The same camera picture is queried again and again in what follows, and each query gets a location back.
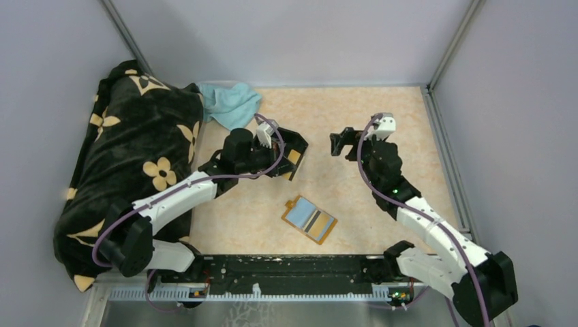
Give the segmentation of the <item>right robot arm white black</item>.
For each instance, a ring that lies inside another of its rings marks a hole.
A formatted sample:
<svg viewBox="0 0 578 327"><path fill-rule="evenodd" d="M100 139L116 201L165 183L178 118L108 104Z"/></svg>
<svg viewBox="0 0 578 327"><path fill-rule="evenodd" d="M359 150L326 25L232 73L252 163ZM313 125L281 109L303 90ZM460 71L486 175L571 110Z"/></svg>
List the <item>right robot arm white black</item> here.
<svg viewBox="0 0 578 327"><path fill-rule="evenodd" d="M384 273L393 281L424 283L450 300L469 325L489 326L518 301L513 262L476 244L432 208L402 173L398 147L388 140L395 130L393 115L380 113L362 130L347 127L329 136L334 157L350 146L346 159L356 162L378 207L435 252L399 241L384 252Z"/></svg>

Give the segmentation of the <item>tan leather card holder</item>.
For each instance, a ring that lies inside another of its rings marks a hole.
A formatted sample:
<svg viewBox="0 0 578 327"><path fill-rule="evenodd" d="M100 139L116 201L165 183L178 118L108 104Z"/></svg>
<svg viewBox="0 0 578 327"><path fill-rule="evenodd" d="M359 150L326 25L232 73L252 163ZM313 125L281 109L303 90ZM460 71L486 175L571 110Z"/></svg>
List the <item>tan leather card holder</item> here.
<svg viewBox="0 0 578 327"><path fill-rule="evenodd" d="M285 203L282 220L317 245L325 242L338 222L334 216L303 196Z"/></svg>

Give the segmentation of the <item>gold credit card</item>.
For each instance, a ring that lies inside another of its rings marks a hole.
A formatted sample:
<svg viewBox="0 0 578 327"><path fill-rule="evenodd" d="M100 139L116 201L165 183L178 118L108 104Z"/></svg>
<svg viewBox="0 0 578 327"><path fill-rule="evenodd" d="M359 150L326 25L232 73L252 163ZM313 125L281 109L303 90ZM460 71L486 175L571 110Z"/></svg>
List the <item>gold credit card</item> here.
<svg viewBox="0 0 578 327"><path fill-rule="evenodd" d="M299 160L301 159L302 154L294 149L291 149L289 154L287 155L288 161L290 161L294 165L299 164Z"/></svg>

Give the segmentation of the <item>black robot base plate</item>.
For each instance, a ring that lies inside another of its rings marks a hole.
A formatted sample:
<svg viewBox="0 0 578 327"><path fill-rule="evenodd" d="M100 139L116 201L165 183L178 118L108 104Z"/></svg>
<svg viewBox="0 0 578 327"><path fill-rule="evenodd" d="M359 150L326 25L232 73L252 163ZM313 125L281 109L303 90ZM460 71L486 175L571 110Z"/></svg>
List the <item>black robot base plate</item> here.
<svg viewBox="0 0 578 327"><path fill-rule="evenodd" d="M148 286L200 285L206 296L269 298L385 297L385 288L406 292L415 282L391 268L382 255L206 255L190 271L159 270Z"/></svg>

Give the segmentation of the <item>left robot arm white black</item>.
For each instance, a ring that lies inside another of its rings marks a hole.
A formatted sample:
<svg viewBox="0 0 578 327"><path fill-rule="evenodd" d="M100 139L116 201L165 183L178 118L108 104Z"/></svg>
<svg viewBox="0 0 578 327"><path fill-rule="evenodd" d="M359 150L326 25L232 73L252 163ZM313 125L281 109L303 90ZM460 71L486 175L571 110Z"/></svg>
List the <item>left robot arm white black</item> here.
<svg viewBox="0 0 578 327"><path fill-rule="evenodd" d="M92 250L102 268L116 268L124 277L169 270L195 282L204 273L203 256L181 241L156 235L176 218L200 204L224 195L243 179L277 177L294 172L288 159L291 132L256 114L255 132L233 129L222 149L188 177L152 196L110 207Z"/></svg>

